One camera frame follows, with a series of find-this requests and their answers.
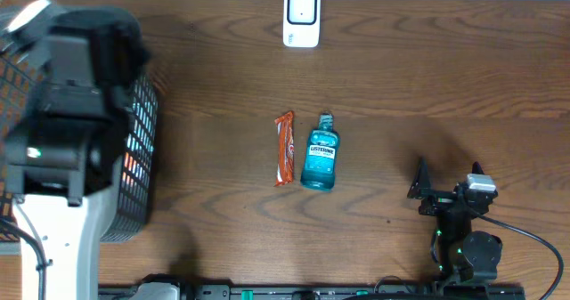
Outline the orange snack bar wrapper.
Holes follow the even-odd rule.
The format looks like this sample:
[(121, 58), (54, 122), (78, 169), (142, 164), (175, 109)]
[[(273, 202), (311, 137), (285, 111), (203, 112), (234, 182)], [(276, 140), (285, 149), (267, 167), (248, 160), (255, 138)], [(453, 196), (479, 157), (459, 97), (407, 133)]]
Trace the orange snack bar wrapper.
[(294, 112), (289, 111), (274, 120), (278, 134), (278, 165), (276, 186), (282, 186), (294, 180)]

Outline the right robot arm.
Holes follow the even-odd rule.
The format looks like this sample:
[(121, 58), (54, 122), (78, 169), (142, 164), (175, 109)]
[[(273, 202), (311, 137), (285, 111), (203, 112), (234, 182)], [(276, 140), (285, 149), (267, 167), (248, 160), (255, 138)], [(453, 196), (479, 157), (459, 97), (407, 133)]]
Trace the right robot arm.
[(477, 162), (465, 181), (456, 183), (452, 191), (440, 191), (432, 187), (422, 158), (407, 197), (420, 201), (420, 215), (436, 219), (430, 254), (443, 284), (477, 284), (497, 278), (501, 239), (472, 229), (472, 221), (487, 213), (498, 197), (492, 177)]

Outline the teal Listerine mouthwash bottle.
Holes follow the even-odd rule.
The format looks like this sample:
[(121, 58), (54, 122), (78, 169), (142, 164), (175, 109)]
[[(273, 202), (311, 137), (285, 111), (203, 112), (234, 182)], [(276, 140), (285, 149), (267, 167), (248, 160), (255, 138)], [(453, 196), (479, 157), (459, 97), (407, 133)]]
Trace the teal Listerine mouthwash bottle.
[(319, 116), (318, 126), (307, 138), (301, 184), (318, 191), (331, 191), (335, 185), (339, 136), (329, 112)]

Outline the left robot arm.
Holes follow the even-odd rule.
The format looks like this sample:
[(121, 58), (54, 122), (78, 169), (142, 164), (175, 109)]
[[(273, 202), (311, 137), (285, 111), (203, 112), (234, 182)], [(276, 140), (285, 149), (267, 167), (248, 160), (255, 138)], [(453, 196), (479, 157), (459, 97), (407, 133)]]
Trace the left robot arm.
[(37, 71), (4, 136), (2, 229), (20, 241), (25, 299), (95, 299), (103, 243), (147, 219), (157, 98), (137, 19), (36, 0), (1, 11), (1, 54)]

